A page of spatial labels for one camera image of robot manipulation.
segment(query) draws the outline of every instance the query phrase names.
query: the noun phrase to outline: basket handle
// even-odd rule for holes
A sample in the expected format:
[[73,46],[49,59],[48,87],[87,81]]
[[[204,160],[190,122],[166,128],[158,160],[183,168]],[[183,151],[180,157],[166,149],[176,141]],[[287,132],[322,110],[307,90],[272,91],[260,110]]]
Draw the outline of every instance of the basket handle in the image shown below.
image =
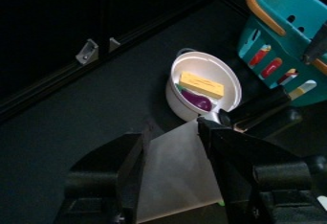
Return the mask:
[[183,48],[183,49],[179,50],[179,52],[178,52],[178,54],[176,54],[176,57],[178,57],[179,55],[187,53],[187,52],[196,52],[196,50],[192,49],[192,48]]
[[327,64],[322,60],[312,61],[312,66],[327,76]]
[[286,35],[283,27],[276,23],[266,11],[259,7],[256,0],[247,0],[248,7],[252,13],[262,19],[262,21],[270,26],[270,28],[280,35]]

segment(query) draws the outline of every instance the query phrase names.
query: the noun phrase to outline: teal plastic basket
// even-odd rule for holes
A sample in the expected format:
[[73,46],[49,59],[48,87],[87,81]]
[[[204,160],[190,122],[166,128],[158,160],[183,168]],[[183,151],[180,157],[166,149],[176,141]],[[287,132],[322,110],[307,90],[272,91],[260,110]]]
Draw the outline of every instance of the teal plastic basket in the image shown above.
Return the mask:
[[[327,100],[327,76],[303,61],[303,53],[327,20],[327,7],[318,0],[255,0],[284,33],[251,15],[240,36],[238,52],[264,84],[283,85],[288,93],[300,93],[292,105]],[[327,54],[320,57],[327,63]]]

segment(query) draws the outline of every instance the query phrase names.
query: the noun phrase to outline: butter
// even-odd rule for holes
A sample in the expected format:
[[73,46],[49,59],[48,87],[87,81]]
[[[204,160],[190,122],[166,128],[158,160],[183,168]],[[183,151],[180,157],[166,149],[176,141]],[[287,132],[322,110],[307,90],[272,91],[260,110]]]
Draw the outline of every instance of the butter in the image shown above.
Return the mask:
[[188,72],[182,72],[179,84],[212,98],[220,99],[223,97],[223,85],[220,83]]

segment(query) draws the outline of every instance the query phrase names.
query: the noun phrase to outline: purple object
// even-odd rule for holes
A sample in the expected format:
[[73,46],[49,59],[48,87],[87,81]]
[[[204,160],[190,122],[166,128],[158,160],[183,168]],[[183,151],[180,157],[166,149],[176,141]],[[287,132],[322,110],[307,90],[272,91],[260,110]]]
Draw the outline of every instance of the purple object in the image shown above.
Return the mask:
[[210,102],[208,98],[199,96],[194,93],[191,93],[182,85],[176,83],[176,87],[179,89],[179,92],[182,96],[186,98],[186,100],[196,106],[199,109],[210,112],[212,109],[212,103]]

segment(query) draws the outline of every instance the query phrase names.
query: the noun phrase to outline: white bowl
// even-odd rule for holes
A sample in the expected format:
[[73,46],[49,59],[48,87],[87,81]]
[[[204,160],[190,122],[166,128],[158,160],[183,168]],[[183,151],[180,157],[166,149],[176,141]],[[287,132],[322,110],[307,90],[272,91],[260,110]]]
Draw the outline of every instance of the white bowl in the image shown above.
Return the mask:
[[216,57],[206,53],[188,52],[182,54],[172,63],[166,86],[166,98],[172,111],[186,122],[208,112],[194,106],[178,90],[175,83],[179,83],[184,71],[223,84],[223,97],[212,108],[214,112],[219,112],[220,109],[230,111],[238,106],[242,99],[242,88],[239,79],[230,67]]

